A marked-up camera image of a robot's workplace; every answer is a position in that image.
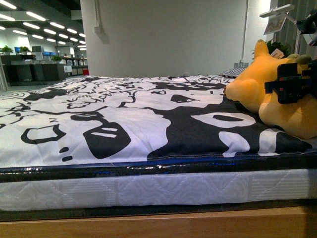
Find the floor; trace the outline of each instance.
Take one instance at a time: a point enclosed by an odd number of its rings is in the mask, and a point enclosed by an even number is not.
[[[82,76],[82,75],[71,76],[71,77],[67,77],[66,79],[80,77],[80,76]],[[49,85],[50,84],[32,85],[32,86],[8,86],[8,91],[0,91],[0,96],[1,95],[8,95],[8,94],[11,94],[13,92],[26,92],[26,91],[35,90],[35,89],[41,89],[41,88],[47,87]]]

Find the display counter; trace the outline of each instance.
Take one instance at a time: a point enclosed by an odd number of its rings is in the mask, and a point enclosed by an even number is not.
[[[72,66],[71,75],[83,75],[83,70],[88,69],[88,65]]]
[[[10,86],[46,85],[65,79],[64,66],[60,63],[31,63],[35,56],[1,56],[3,70]]]

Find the electrical outlet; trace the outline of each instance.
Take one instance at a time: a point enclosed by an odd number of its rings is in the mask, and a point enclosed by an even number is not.
[[[95,26],[95,27],[94,27],[94,30],[95,30],[95,33],[96,33],[96,34],[101,33],[101,29],[100,29],[99,26]]]
[[[246,68],[249,66],[249,63],[234,63],[235,68]]]

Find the ceiling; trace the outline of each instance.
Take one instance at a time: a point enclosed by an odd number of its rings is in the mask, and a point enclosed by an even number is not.
[[[5,28],[20,28],[26,30],[27,34],[39,35],[45,38],[51,38],[58,41],[72,43],[73,45],[79,45],[79,42],[74,42],[70,38],[78,39],[79,41],[85,41],[85,38],[79,36],[79,33],[84,33],[83,23],[80,17],[72,19],[72,11],[81,10],[80,0],[6,0],[8,3],[13,4],[17,9],[11,9],[7,6],[0,4],[0,13],[15,18],[15,21],[8,21],[0,18],[0,26]],[[26,14],[27,11],[31,11],[37,15],[46,18],[46,21],[40,21]],[[33,29],[25,26],[23,23],[29,22],[37,25],[40,29]],[[50,25],[50,22],[56,22],[65,26],[64,29],[59,29]],[[57,34],[52,35],[43,31],[44,28],[55,31]],[[71,28],[77,31],[77,34],[73,34],[67,31],[67,28]],[[58,34],[64,34],[68,36],[68,39],[60,37]]]

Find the white wall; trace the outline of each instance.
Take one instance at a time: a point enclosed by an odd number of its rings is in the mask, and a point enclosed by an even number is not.
[[[271,0],[270,9],[277,7],[278,0]],[[270,33],[266,35],[266,41],[273,40],[275,36],[275,33]]]
[[[31,46],[43,46],[44,51],[55,52],[55,42],[49,42],[46,39],[37,39],[32,36],[29,36],[29,42]]]
[[[32,46],[44,46],[44,50],[48,52],[55,52],[56,43],[49,42],[45,39],[36,39],[30,35],[19,35],[10,28],[0,30],[0,48],[8,45],[14,51],[14,47],[27,46],[31,49]]]
[[[247,0],[81,0],[89,71],[114,77],[216,74],[241,60]],[[250,0],[245,61],[264,38],[269,0]]]

